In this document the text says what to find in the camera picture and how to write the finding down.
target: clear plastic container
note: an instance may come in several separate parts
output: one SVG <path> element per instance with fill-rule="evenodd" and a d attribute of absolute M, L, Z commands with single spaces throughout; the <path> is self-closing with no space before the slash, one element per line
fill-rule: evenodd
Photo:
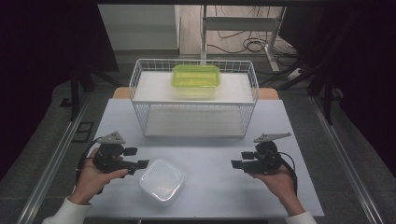
<path fill-rule="evenodd" d="M 220 71 L 215 65 L 179 64 L 172 70 L 171 84 L 181 98 L 207 99 L 220 85 Z"/>
<path fill-rule="evenodd" d="M 184 175 L 172 164 L 156 160 L 139 179 L 139 185 L 159 205 L 171 204 L 180 193 Z"/>

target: white tabletop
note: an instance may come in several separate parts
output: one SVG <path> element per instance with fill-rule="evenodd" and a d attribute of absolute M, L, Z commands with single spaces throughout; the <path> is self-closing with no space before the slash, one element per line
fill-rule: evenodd
<path fill-rule="evenodd" d="M 275 140 L 278 151 L 290 154 L 296 164 L 298 196 L 313 216 L 323 216 L 288 115 L 280 100 L 258 101 L 245 138 L 147 138 L 140 130 L 130 100 L 110 99 L 96 137 L 119 132 L 125 147 L 138 147 L 127 161 L 163 159 L 186 176 L 184 188 L 167 207 L 153 204 L 139 187 L 136 171 L 113 180 L 92 199 L 89 217 L 132 219 L 257 219 L 285 217 L 279 200 L 257 179 L 233 169 L 231 160 L 242 160 L 242 151 L 254 151 L 253 139 L 262 133 L 291 133 Z"/>

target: lime green lid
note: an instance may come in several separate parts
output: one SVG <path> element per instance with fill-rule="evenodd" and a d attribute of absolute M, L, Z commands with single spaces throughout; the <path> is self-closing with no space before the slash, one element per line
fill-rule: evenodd
<path fill-rule="evenodd" d="M 215 65 L 180 64 L 173 68 L 172 86 L 214 88 L 220 84 L 220 71 Z"/>

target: gray floor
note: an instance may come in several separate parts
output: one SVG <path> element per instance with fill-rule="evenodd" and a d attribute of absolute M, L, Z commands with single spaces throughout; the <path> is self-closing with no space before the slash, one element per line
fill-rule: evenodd
<path fill-rule="evenodd" d="M 116 52 L 116 55 L 120 72 L 109 73 L 109 75 L 125 86 L 128 86 L 134 62 L 139 58 L 197 59 L 198 57 L 195 54 L 177 55 L 174 52 L 156 50 L 124 51 Z M 266 57 L 262 54 L 210 54 L 208 58 L 250 60 L 253 61 L 256 71 L 270 72 Z M 259 82 L 271 77 L 271 75 L 265 75 L 264 73 L 258 73 L 257 76 Z M 92 132 L 91 134 L 76 133 L 73 135 L 75 140 L 81 140 L 87 136 L 92 140 L 106 108 L 106 102 L 111 98 L 115 90 L 114 86 L 101 78 L 92 77 L 96 85 L 95 90 L 91 93 L 81 91 L 81 96 L 90 95 L 89 104 L 81 123 L 92 122 Z M 275 87 L 287 80 L 286 77 L 282 77 L 274 82 L 266 83 L 266 86 Z M 317 217 L 316 220 L 318 223 L 329 224 L 370 223 L 361 207 L 355 190 L 341 166 L 332 142 L 320 123 L 315 107 L 305 91 L 309 81 L 308 79 L 278 93 L 287 109 L 290 123 L 325 213 L 325 217 Z M 63 98 L 70 98 L 70 87 L 67 82 L 53 91 L 52 104 L 48 113 L 14 166 L 0 182 L 0 223 L 16 222 L 23 207 L 31 197 L 32 191 L 45 170 L 51 155 L 62 141 L 64 132 L 70 124 L 69 118 L 71 116 L 70 108 L 59 107 Z M 396 223 L 396 180 L 394 176 L 392 176 L 359 130 L 346 117 L 337 102 L 332 104 L 332 119 L 333 127 L 364 186 L 372 196 L 384 220 L 383 223 Z M 43 202 L 37 207 L 37 213 L 33 216 L 35 217 L 33 223 L 41 223 L 44 217 L 53 215 L 62 204 L 63 199 L 73 190 L 75 167 L 80 153 L 87 145 L 88 143 L 72 142 L 67 148 Z M 115 221 L 90 218 L 86 220 L 86 223 L 131 222 L 127 220 Z M 284 221 L 277 219 L 270 220 L 270 223 L 284 223 Z"/>

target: wire basket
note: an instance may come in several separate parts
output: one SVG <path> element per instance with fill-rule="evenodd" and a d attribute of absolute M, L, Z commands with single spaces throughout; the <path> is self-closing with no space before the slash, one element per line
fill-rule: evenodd
<path fill-rule="evenodd" d="M 215 65 L 221 84 L 204 97 L 180 95 L 171 85 L 179 64 Z M 249 61 L 139 59 L 129 91 L 145 136 L 244 137 L 259 97 Z"/>

